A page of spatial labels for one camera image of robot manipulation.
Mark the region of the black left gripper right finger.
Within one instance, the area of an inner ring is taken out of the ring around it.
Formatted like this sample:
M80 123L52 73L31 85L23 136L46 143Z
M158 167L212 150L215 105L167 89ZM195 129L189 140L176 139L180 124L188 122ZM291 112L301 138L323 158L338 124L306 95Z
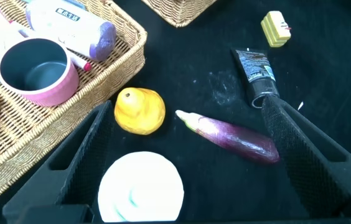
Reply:
M277 97L261 113L310 216L351 217L351 153Z

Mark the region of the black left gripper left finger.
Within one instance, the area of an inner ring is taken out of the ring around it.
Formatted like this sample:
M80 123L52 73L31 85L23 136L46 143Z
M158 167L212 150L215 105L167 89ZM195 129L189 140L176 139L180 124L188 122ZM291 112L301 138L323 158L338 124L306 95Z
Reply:
M93 109L2 209L7 223L90 223L115 124L110 101Z

